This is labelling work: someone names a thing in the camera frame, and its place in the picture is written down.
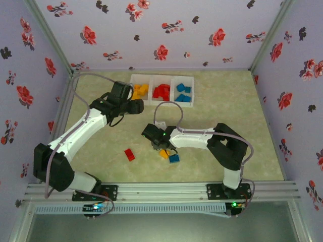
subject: glass panel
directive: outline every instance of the glass panel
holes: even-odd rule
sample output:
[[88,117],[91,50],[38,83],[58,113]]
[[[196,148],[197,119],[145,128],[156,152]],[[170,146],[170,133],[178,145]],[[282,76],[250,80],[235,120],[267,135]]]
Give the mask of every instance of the glass panel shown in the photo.
[[27,241],[297,242],[287,203],[252,203],[238,218],[204,214],[36,215]]

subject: purple wall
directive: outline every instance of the purple wall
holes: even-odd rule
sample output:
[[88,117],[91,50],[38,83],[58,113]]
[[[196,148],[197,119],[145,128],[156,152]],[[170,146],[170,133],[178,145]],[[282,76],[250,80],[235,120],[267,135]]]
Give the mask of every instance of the purple wall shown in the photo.
[[297,1],[254,72],[280,158],[298,185],[316,241],[323,237],[322,9],[321,0]]
[[7,241],[18,212],[15,202],[36,181],[33,150],[48,142],[48,123],[55,119],[67,71],[23,1],[2,2],[0,29],[0,240]]
[[[97,1],[66,0],[65,5],[37,1],[69,63],[85,62],[83,68],[102,70],[249,68],[265,38],[262,33],[267,34],[282,0],[256,1],[253,6],[249,2],[102,0],[100,9]],[[133,12],[126,12],[130,3]],[[219,29],[223,32],[216,35]],[[155,56],[161,45],[168,51]]]

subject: blue block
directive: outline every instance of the blue block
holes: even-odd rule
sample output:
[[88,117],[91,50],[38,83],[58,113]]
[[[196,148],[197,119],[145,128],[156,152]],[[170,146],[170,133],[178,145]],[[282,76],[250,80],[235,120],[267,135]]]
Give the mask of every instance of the blue block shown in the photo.
[[185,95],[184,94],[180,94],[176,99],[175,102],[183,102]]
[[191,98],[189,96],[185,96],[183,102],[190,102]]
[[183,83],[176,86],[177,91],[182,92],[185,90],[185,86]]
[[180,162],[180,157],[178,155],[171,155],[170,156],[170,164]]
[[185,87],[185,92],[186,93],[191,93],[191,87]]

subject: yellow lego brick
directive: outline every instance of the yellow lego brick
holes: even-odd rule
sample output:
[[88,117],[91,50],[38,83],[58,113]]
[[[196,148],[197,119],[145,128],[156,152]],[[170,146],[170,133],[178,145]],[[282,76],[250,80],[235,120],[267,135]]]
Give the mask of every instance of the yellow lego brick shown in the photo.
[[165,151],[165,150],[161,150],[159,155],[164,158],[164,159],[168,159],[170,152],[169,151]]
[[148,92],[148,88],[149,88],[149,85],[148,84],[143,84],[139,90],[138,90],[138,94],[141,95],[141,96],[144,96],[146,95],[146,93]]
[[140,87],[141,87],[141,85],[139,85],[139,84],[135,84],[135,90],[136,90],[136,91],[138,91]]
[[132,95],[132,100],[134,99],[140,99],[140,95],[138,95],[138,91],[134,91]]

